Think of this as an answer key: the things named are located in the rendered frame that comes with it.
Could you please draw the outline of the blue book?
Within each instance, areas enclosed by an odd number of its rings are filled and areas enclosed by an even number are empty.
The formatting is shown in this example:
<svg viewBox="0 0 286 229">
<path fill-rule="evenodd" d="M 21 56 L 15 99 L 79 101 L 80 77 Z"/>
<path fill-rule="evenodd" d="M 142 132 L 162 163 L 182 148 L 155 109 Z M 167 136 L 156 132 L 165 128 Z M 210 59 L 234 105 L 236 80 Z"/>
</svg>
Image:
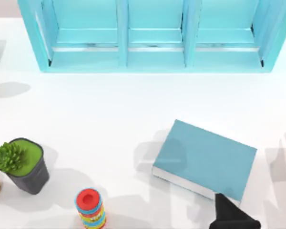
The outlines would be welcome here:
<svg viewBox="0 0 286 229">
<path fill-rule="evenodd" d="M 216 193 L 240 205 L 257 149 L 175 120 L 152 174 L 208 199 Z"/>
</svg>

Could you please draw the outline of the stack of coloured rings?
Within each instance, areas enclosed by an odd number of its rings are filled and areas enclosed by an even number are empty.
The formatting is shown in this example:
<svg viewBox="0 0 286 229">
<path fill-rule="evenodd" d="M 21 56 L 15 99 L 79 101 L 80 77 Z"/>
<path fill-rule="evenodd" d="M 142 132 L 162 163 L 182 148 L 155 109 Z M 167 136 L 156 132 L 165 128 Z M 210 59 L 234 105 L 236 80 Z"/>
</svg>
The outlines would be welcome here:
<svg viewBox="0 0 286 229">
<path fill-rule="evenodd" d="M 100 193 L 94 188 L 81 190 L 75 198 L 75 206 L 85 229 L 102 229 L 107 217 Z"/>
</svg>

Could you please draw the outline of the light blue rack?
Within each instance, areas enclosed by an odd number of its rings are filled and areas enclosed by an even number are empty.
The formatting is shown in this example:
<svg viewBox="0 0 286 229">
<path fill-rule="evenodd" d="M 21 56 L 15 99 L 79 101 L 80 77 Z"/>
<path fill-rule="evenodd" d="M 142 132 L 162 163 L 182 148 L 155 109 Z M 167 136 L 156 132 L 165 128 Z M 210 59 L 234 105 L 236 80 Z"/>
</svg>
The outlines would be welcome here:
<svg viewBox="0 0 286 229">
<path fill-rule="evenodd" d="M 272 71 L 286 0 L 18 0 L 51 73 Z"/>
</svg>

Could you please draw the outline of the dark grey plant pot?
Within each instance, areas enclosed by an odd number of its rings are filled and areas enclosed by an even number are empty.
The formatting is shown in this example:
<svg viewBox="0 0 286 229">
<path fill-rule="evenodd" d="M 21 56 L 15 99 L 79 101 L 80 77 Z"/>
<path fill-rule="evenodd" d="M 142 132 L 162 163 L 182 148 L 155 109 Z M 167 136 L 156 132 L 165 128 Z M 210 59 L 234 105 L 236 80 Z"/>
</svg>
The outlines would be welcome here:
<svg viewBox="0 0 286 229">
<path fill-rule="evenodd" d="M 0 145 L 0 171 L 31 195 L 38 194 L 50 177 L 42 146 L 23 137 Z"/>
</svg>

